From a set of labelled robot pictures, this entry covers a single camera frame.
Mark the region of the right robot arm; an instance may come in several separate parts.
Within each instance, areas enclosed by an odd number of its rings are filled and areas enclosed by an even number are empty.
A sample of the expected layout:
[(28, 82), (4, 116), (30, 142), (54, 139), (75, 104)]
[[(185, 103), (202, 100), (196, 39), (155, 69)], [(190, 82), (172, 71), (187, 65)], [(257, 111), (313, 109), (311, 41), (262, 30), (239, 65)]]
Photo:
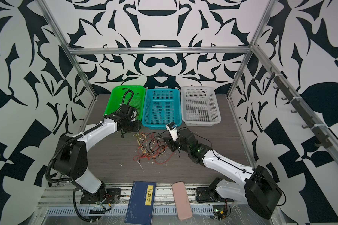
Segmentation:
[(186, 152), (193, 163), (215, 170), (230, 179), (214, 180), (209, 187), (212, 192), (222, 199), (247, 204), (263, 219), (271, 218), (285, 194), (266, 168), (248, 167), (224, 157), (212, 145), (200, 143), (197, 135), (188, 128), (178, 128), (170, 124), (166, 128), (170, 136), (164, 138), (164, 141), (171, 151)]

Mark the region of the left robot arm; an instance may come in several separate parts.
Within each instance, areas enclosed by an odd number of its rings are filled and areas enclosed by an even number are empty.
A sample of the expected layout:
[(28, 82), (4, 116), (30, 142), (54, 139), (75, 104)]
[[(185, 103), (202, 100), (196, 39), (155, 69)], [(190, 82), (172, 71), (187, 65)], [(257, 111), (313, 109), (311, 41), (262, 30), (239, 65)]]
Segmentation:
[(87, 153), (109, 135), (120, 132), (124, 136), (140, 130), (140, 121), (136, 119), (138, 110), (130, 106), (133, 97), (134, 91), (126, 91), (118, 109), (105, 114), (94, 127), (76, 136), (60, 138), (57, 150), (46, 168), (47, 182), (70, 182), (90, 194), (101, 192), (105, 186), (89, 170)]

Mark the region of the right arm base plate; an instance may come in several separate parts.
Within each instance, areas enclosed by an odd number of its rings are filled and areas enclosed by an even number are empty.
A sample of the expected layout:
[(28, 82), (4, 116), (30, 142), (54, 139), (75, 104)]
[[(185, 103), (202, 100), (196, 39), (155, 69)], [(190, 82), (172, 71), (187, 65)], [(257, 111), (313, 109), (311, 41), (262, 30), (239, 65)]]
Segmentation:
[(199, 203), (207, 203), (207, 202), (234, 202), (233, 199), (230, 198), (222, 198), (220, 195), (210, 188), (196, 188), (196, 201)]

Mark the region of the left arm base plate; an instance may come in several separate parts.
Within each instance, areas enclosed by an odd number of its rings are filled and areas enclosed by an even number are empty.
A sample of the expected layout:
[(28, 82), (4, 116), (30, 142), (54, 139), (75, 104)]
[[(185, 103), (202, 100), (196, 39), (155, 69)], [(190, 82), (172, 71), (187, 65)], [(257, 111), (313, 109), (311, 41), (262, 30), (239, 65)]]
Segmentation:
[(103, 204), (117, 203), (120, 200), (120, 188), (103, 188), (99, 189), (97, 193), (91, 194), (84, 191), (80, 200), (81, 204), (95, 204), (100, 201)]

